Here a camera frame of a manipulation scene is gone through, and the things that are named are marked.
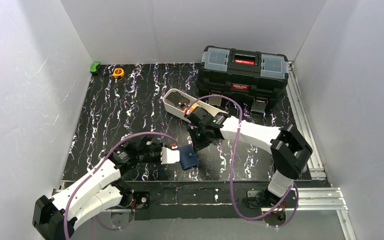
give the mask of orange object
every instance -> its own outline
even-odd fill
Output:
[[[123,68],[116,68],[114,69],[114,72],[112,73],[112,76],[114,78],[121,78],[125,75],[125,71],[123,70]]]

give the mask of black table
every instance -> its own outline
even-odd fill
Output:
[[[123,68],[125,75],[115,79],[110,73]],[[167,113],[162,102],[165,93],[176,88],[197,96],[195,81],[199,64],[129,64],[102,65],[89,83],[86,98],[68,154],[63,181],[76,181],[95,166],[123,137],[139,132],[162,132],[175,137],[180,146],[188,144],[188,124]],[[231,115],[237,111],[223,102]],[[250,113],[243,109],[244,120],[265,126],[294,123],[288,96],[271,113]],[[217,140],[199,151],[199,166],[183,171],[180,164],[138,164],[123,176],[126,181],[228,181],[234,141]],[[234,180],[269,181],[273,159],[262,149],[240,142],[234,163]],[[307,171],[301,180],[310,181]]]

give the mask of white wall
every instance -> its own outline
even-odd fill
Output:
[[[61,0],[94,61],[200,62],[208,45],[295,59],[326,0]]]
[[[34,203],[61,180],[91,64],[60,1],[0,0],[0,240],[40,238]]]
[[[358,239],[384,239],[384,1],[328,0],[295,69]]]

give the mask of metal frame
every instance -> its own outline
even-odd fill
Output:
[[[298,188],[299,199],[297,210],[317,211],[317,210],[348,210],[341,189],[339,187],[308,187]],[[269,207],[261,208],[262,212],[270,210]],[[293,211],[293,207],[288,207],[286,211]]]

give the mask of purple cable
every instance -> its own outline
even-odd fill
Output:
[[[251,220],[251,221],[255,221],[255,220],[260,220],[264,217],[266,217],[267,215],[271,214],[273,212],[273,210],[275,210],[277,207],[279,207],[279,205],[285,200],[285,198],[287,197],[287,195],[289,194],[289,192],[291,191],[291,188],[292,188],[292,185],[289,186],[289,188],[286,190],[285,194],[280,198],[280,200],[276,203],[276,205],[274,205],[269,211],[263,213],[262,215],[259,215],[259,216],[255,216],[255,217],[248,217],[248,216],[244,216],[242,215],[242,213],[239,211],[238,207],[236,206],[236,202],[235,202],[235,195],[234,195],[234,192],[233,192],[233,175],[234,175],[234,162],[235,162],[235,156],[236,156],[236,148],[238,146],[238,142],[239,142],[239,136],[241,134],[241,122],[242,122],[242,115],[243,115],[243,112],[242,112],[242,108],[241,106],[236,102],[234,101],[233,99],[227,97],[227,96],[223,96],[223,95],[218,95],[218,94],[214,94],[214,95],[207,95],[207,96],[202,96],[202,97],[199,97],[198,99],[196,99],[195,101],[193,101],[190,106],[194,105],[196,102],[198,102],[199,100],[202,100],[202,99],[206,99],[206,98],[210,98],[210,97],[220,97],[222,99],[226,99],[226,100],[229,100],[230,102],[232,102],[236,107],[237,109],[239,110],[239,123],[238,123],[238,128],[237,128],[237,132],[236,132],[236,138],[235,138],[235,142],[234,142],[234,145],[233,145],[233,151],[232,151],[232,158],[231,158],[231,163],[230,163],[230,176],[229,176],[229,187],[230,187],[230,199],[231,199],[231,202],[232,202],[232,206],[233,206],[233,209],[234,211],[236,212],[236,214],[245,219],[245,220]]]
[[[169,138],[169,139],[173,140],[176,143],[176,145],[179,145],[178,141],[174,137],[169,136],[169,135],[167,135],[165,133],[162,133],[162,132],[144,131],[144,132],[139,132],[139,133],[132,134],[132,135],[127,136],[126,138],[122,139],[115,146],[113,146],[111,148],[111,150],[108,152],[108,154],[103,158],[103,160],[100,162],[100,164],[92,172],[92,175],[95,174],[102,167],[104,162],[111,156],[111,154],[116,150],[116,148],[118,148],[120,145],[122,145],[123,143],[125,143],[125,142],[127,142],[127,141],[129,141],[129,140],[131,140],[133,138],[140,137],[140,136],[145,136],[145,135],[156,135],[156,136],[166,137],[166,138]],[[72,200],[73,200],[74,196],[76,195],[76,193],[79,191],[79,189],[92,177],[92,175],[87,176],[74,189],[73,193],[71,194],[70,198],[68,199],[67,206],[65,207],[65,214],[64,214],[64,221],[63,221],[64,236],[65,236],[66,240],[70,239],[69,228],[68,228],[68,217],[69,217],[70,204],[72,203]]]
[[[105,225],[99,218],[98,216],[95,216],[94,217],[96,219],[96,221],[99,223],[99,225],[101,225],[101,227],[103,227],[104,229],[108,229],[108,230],[120,230],[120,229],[124,229],[125,227],[129,226],[130,224],[133,223],[134,220],[132,220],[131,222],[127,223],[126,225],[124,226],[120,226],[120,227],[111,227],[111,226],[107,226]]]

